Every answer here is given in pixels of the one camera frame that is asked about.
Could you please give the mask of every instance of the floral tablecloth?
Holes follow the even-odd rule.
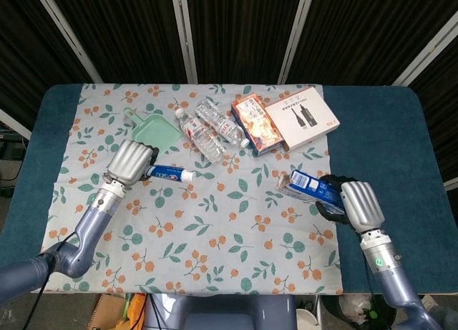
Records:
[[[60,174],[54,184],[43,248],[73,231],[121,141],[130,138],[129,106],[177,125],[177,106],[193,112],[209,99],[228,112],[251,92],[270,104],[306,85],[85,84]],[[322,94],[321,86],[316,86]],[[127,192],[81,278],[52,274],[48,291],[215,293],[342,292],[336,228],[314,205],[275,191],[282,173],[329,172],[326,137],[293,152],[253,157],[225,143],[209,163],[181,137],[157,164],[196,172],[191,184],[152,179]],[[77,238],[70,240],[77,244]]]

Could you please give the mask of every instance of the green dustpan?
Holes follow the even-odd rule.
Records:
[[[162,115],[153,114],[143,120],[129,107],[124,108],[124,113],[136,124],[132,132],[132,139],[159,149],[159,156],[177,142],[182,132]]]

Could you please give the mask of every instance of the bottle cap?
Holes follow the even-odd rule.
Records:
[[[184,169],[181,172],[181,182],[183,182],[183,183],[191,183],[193,181],[193,178],[194,178],[194,172],[193,171],[189,171],[189,170]]]
[[[185,110],[183,108],[178,108],[177,110],[175,110],[175,116],[176,117],[181,117],[181,114],[183,114],[185,112]]]
[[[245,147],[247,147],[248,144],[250,144],[250,140],[245,138],[244,140],[241,141],[240,147],[244,149]]]

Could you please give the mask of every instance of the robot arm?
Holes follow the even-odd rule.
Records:
[[[345,217],[328,213],[317,203],[320,214],[334,221],[341,217],[361,236],[360,246],[371,267],[372,273],[380,283],[388,305],[403,308],[409,319],[400,323],[397,329],[441,329],[427,313],[414,287],[404,272],[401,256],[388,235],[380,229],[385,217],[371,186],[366,182],[330,175],[324,180],[341,192]]]
[[[158,152],[157,148],[124,140],[107,167],[104,185],[75,229],[79,246],[56,243],[35,258],[0,268],[0,304],[41,287],[49,272],[57,271],[71,278],[86,273],[100,237],[125,196],[125,188],[147,179],[146,172]]]

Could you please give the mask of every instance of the black curtain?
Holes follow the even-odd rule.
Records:
[[[298,3],[187,0],[199,83],[276,83]]]
[[[104,82],[186,82],[172,0],[55,0]]]
[[[39,0],[0,0],[0,108],[30,130],[55,84],[90,82]]]
[[[384,85],[458,11],[458,0],[313,0],[288,83]]]
[[[422,103],[442,179],[458,178],[458,37],[410,87]]]

